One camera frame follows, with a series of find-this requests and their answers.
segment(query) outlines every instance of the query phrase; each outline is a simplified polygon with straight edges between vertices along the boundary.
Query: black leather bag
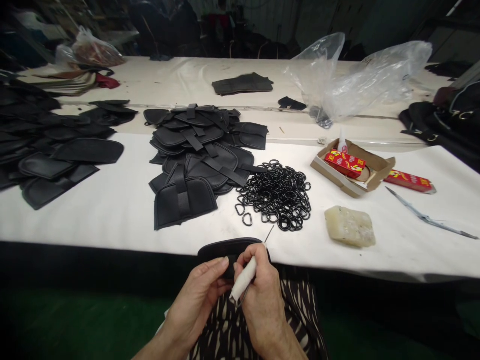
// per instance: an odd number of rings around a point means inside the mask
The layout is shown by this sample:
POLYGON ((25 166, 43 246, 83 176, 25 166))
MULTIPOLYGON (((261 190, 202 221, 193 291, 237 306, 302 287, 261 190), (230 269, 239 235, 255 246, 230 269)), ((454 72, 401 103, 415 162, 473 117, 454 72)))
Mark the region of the black leather bag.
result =
POLYGON ((413 103, 399 119, 407 128, 402 133, 444 147, 480 173, 480 82, 452 91, 441 106, 413 103))

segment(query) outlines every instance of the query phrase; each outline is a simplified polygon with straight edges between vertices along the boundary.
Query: red matchbox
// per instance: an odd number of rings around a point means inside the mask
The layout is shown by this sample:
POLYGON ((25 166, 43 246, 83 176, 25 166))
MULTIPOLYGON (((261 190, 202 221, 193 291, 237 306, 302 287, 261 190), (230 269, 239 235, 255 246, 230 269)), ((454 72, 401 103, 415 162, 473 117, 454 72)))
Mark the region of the red matchbox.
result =
POLYGON ((395 169, 390 171, 390 175, 383 181, 421 193, 435 194, 437 192, 437 189, 435 189, 435 186, 430 182, 430 180, 423 177, 410 175, 406 172, 401 172, 395 169))
POLYGON ((339 173, 352 179, 357 179, 360 175, 362 175, 362 171, 365 169, 366 165, 365 160, 348 155, 338 150, 330 151, 326 155, 325 161, 339 173))

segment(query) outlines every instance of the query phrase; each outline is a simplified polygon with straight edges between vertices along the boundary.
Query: clear plastic bag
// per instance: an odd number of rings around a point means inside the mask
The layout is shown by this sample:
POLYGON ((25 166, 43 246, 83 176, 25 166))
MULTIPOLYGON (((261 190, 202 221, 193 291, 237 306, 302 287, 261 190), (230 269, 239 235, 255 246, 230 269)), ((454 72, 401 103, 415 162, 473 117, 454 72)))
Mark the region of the clear plastic bag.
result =
POLYGON ((59 71, 71 71, 76 69, 78 64, 75 59, 74 51, 66 45, 58 45, 55 51, 55 65, 59 67, 59 71))
POLYGON ((430 43, 411 41, 376 52, 353 65, 349 74, 335 76, 344 40, 341 33, 320 39, 285 70, 302 90, 310 115, 327 129, 333 120, 354 116, 376 102, 410 99, 406 80, 423 69, 432 55, 430 43))
POLYGON ((76 42, 71 47, 78 63, 114 67, 125 64, 125 59, 112 45, 92 35, 89 29, 80 26, 76 42))

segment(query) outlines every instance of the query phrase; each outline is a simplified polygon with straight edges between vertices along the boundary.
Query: fabric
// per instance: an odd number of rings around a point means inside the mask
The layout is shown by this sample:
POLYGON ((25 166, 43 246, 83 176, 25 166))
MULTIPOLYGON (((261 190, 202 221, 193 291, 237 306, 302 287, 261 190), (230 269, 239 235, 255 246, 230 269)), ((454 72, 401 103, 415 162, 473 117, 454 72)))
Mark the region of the fabric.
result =
MULTIPOLYGON (((310 360, 328 359, 320 330, 315 287, 305 269, 279 266, 280 285, 285 301, 286 321, 310 360)), ((223 295, 208 319, 205 329, 187 359, 260 359, 255 352, 241 308, 223 295)))
MULTIPOLYGON (((0 192, 0 240, 196 256, 207 244, 267 237, 271 226, 262 223, 260 213, 252 212, 251 227, 242 223, 235 210, 236 191, 218 198, 219 210, 155 232, 155 196, 148 184, 161 171, 159 165, 149 163, 158 154, 149 144, 150 138, 115 134, 111 140, 125 147, 118 162, 99 165, 94 176, 40 211, 23 201, 18 186, 0 192)), ((268 240, 272 262, 396 281, 480 279, 480 241, 425 224, 384 184, 363 198, 349 197, 310 166, 320 149, 268 143, 266 150, 251 150, 255 165, 277 159, 303 172, 312 185, 308 193, 312 219, 295 233, 273 229, 268 240), (370 215, 375 246, 349 248, 329 238, 324 214, 337 205, 370 215)), ((432 219, 480 234, 480 175, 440 146, 395 154, 395 158, 396 169, 431 180, 438 191, 426 195, 396 186, 393 189, 400 196, 432 219)))

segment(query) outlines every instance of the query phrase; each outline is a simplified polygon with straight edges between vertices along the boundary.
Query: stack of leather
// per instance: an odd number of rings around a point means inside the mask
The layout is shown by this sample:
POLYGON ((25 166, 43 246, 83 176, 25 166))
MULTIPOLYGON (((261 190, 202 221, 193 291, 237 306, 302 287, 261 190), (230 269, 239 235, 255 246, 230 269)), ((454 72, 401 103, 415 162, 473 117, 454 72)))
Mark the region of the stack of leather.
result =
POLYGON ((126 122, 126 108, 104 103, 110 108, 101 121, 88 111, 57 115, 51 111, 61 106, 47 92, 18 80, 1 84, 0 191, 19 185, 38 210, 98 172, 95 165, 116 163, 124 146, 107 140, 116 133, 109 125, 118 113, 126 122))
POLYGON ((158 127, 150 141, 158 154, 150 163, 163 171, 150 182, 155 230, 216 210, 217 196, 243 187, 251 173, 267 171, 254 166, 254 155, 243 148, 264 150, 268 128, 240 122, 240 115, 197 104, 144 112, 146 124, 158 127))
POLYGON ((272 84, 274 82, 268 77, 260 76, 256 72, 211 83, 215 93, 220 96, 242 93, 268 93, 274 90, 272 84))

